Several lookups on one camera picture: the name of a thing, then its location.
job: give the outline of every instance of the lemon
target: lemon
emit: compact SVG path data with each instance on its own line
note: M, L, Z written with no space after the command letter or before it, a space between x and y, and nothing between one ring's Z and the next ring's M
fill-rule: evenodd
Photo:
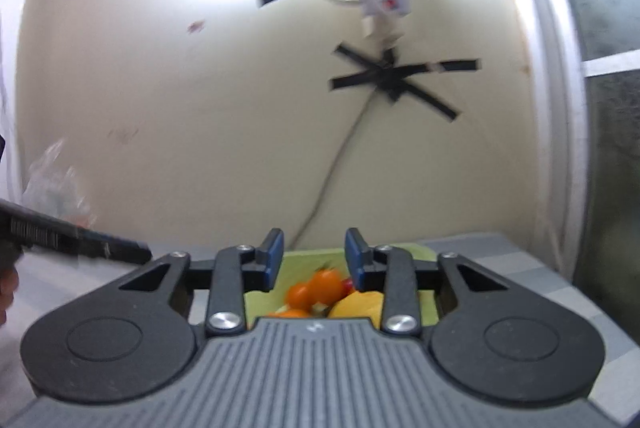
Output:
M382 300L378 291L354 292L337 302L329 312L329 318L371 318L375 328L380 328Z

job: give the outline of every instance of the transparent plastic bag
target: transparent plastic bag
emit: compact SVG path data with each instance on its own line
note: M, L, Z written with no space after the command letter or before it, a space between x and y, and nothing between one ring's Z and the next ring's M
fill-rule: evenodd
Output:
M64 139L52 144L29 166L29 182L22 195L22 205L81 227L91 227L95 217L78 189L76 170L71 167L63 171L56 166L64 144Z

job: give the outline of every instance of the green tray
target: green tray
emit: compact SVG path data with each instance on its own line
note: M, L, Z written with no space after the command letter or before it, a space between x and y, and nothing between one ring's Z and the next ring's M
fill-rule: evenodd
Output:
M416 260L436 260L435 252L428 247L414 243L398 244L398 247L409 251ZM278 273L276 285L268 293L252 291L244 295L246 319L252 325L258 316L273 313L284 305L287 290L293 284L308 281L314 272L323 265L336 268L344 278L349 276L342 249L318 249L316 251L291 251L285 253ZM422 324L435 325L438 322L433 301L433 291L419 291Z

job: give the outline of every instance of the silver screw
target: silver screw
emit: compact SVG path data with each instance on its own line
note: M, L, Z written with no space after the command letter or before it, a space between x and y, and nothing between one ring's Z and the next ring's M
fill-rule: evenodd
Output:
M418 326L418 322L413 316L397 314L396 316L391 316L385 325L387 329L393 332L409 332Z
M209 317L209 325L214 329L223 329L228 331L229 329L235 329L240 325L240 316L236 313L215 313Z

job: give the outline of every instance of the finger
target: finger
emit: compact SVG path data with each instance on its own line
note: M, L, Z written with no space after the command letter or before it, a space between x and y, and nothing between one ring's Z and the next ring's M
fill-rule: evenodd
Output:
M0 275L0 294L11 294L17 288L20 283L18 278L18 271L15 269L8 269Z
M13 294L2 294L0 295L0 311L7 310L11 304L14 302Z

